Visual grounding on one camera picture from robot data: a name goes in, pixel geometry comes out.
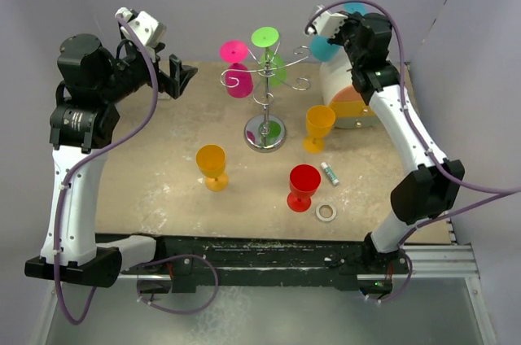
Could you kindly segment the blue plastic wine glass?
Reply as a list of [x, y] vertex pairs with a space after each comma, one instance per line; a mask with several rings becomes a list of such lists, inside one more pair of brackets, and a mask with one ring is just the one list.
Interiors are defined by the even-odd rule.
[[[334, 18], [333, 25], [335, 27], [332, 28], [330, 25], [324, 27], [324, 24], [331, 16]], [[340, 11], [335, 13], [325, 11], [308, 27], [309, 35], [313, 37], [309, 43], [309, 49], [315, 59], [321, 62], [329, 62], [336, 56], [340, 46], [329, 43], [329, 40], [333, 35], [332, 31], [338, 28], [343, 19], [344, 14], [340, 14]]]

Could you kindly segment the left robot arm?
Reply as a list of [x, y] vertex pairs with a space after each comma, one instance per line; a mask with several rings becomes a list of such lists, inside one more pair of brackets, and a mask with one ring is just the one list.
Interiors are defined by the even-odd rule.
[[121, 38], [115, 54], [92, 34], [72, 36], [61, 44], [57, 65], [63, 80], [50, 117], [55, 163], [50, 223], [41, 252], [24, 265], [26, 276], [108, 288], [134, 265], [149, 273], [166, 267], [168, 255], [153, 237], [95, 242], [99, 182], [120, 119], [117, 103], [150, 84], [152, 74], [161, 93], [179, 98], [198, 71], [170, 55], [169, 72], [162, 72], [158, 54], [163, 49], [160, 42], [149, 50], [148, 67], [128, 37]]

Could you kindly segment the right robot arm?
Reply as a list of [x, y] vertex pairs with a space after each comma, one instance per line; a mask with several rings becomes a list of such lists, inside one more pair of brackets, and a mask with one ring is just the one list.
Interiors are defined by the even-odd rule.
[[454, 205], [465, 169], [431, 140], [410, 104], [404, 78], [388, 60], [392, 24], [381, 14], [341, 11], [331, 15], [330, 44], [342, 46], [351, 64], [352, 85], [379, 118], [401, 158], [404, 179], [390, 195], [391, 212], [367, 237], [363, 266], [382, 272], [403, 238], [425, 220]]

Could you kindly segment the green plastic wine glass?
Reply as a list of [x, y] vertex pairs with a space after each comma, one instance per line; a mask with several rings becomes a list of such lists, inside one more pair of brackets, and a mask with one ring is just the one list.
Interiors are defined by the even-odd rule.
[[278, 53], [280, 47], [278, 30], [270, 26], [258, 28], [252, 33], [251, 40], [255, 47], [264, 50], [260, 61], [263, 64], [268, 64], [271, 69], [272, 76], [269, 77], [269, 85], [272, 87], [280, 86], [287, 79], [287, 72], [285, 63]]

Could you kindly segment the pink plastic wine glass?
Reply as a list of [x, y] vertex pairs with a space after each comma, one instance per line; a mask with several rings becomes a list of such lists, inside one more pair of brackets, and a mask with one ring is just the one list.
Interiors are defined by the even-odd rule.
[[220, 48], [221, 59], [230, 64], [225, 73], [225, 87], [233, 98], [246, 98], [253, 91], [252, 75], [243, 61], [248, 56], [247, 45], [240, 40], [226, 41]]

